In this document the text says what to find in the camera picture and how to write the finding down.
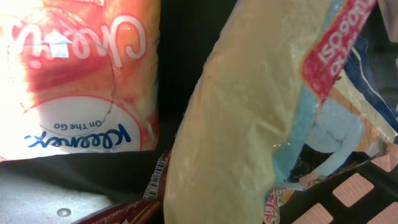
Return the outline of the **yellow snack bag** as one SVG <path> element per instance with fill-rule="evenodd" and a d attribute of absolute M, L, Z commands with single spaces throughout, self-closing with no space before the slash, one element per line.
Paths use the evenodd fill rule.
<path fill-rule="evenodd" d="M 166 223 L 261 223 L 355 152 L 393 158 L 394 130 L 344 71 L 374 1 L 238 1 L 171 151 Z"/>

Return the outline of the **red snack packet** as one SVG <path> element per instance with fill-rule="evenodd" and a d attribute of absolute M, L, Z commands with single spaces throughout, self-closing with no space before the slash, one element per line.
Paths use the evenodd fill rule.
<path fill-rule="evenodd" d="M 102 209 L 76 224 L 163 224 L 163 199 L 171 150 L 157 160 L 155 169 L 141 199 Z"/>

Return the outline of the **grey plastic shopping basket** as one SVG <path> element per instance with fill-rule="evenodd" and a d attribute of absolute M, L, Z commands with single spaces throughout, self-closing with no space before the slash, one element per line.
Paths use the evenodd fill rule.
<path fill-rule="evenodd" d="M 2 223 L 75 223 L 143 197 L 178 126 L 233 1 L 162 1 L 160 141 L 156 151 L 71 154 L 1 163 Z M 309 190 L 278 190 L 266 217 L 279 223 L 396 223 L 397 166 L 383 156 Z"/>

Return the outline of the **orange tissue pack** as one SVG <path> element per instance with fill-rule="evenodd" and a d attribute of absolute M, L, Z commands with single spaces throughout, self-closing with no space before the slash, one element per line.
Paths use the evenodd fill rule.
<path fill-rule="evenodd" d="M 159 0 L 1 2 L 1 160 L 159 137 Z"/>

